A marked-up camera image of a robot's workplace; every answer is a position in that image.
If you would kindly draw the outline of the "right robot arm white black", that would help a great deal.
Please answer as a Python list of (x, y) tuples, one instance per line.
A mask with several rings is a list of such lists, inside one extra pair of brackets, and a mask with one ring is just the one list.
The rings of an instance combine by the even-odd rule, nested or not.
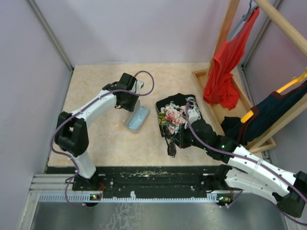
[(232, 139), (216, 134), (204, 120), (169, 128), (181, 148), (195, 146), (224, 164), (214, 184), (246, 190), (266, 198), (289, 216), (300, 218), (307, 203), (307, 175), (278, 168), (251, 153)]

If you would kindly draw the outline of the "thin-framed sunglasses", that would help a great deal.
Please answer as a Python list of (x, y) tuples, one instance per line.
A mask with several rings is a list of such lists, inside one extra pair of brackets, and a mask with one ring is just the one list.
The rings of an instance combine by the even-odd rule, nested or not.
[(164, 137), (167, 145), (167, 154), (168, 156), (174, 158), (176, 156), (177, 150), (175, 143), (172, 141), (172, 135), (166, 126), (160, 126), (160, 130), (162, 131), (162, 137)]

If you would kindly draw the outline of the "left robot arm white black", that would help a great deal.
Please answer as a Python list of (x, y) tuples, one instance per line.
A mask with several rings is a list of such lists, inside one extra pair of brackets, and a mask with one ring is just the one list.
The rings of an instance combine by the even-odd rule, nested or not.
[(99, 94), (73, 112), (61, 112), (58, 116), (54, 143), (61, 149), (57, 154), (68, 156), (76, 167), (77, 174), (83, 178), (83, 185), (89, 190), (100, 184), (94, 175), (96, 167), (88, 154), (88, 128), (111, 108), (133, 112), (144, 83), (136, 77), (123, 73), (120, 80), (109, 83)]

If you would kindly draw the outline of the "light blue cleaning cloth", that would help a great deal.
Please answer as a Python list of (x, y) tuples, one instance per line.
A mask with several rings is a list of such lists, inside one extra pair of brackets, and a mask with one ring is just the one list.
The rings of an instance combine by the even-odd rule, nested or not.
[(145, 119), (147, 118), (148, 113), (149, 110), (147, 108), (144, 108), (143, 106), (139, 107), (131, 120), (128, 122), (128, 129), (132, 131), (138, 131), (143, 125)]

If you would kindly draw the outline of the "pink glasses case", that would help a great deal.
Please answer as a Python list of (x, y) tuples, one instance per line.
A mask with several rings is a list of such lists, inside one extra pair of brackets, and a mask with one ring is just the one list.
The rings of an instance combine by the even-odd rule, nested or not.
[(138, 132), (149, 113), (150, 109), (141, 105), (141, 101), (138, 100), (135, 104), (134, 111), (129, 112), (129, 115), (125, 120), (125, 127), (132, 132)]

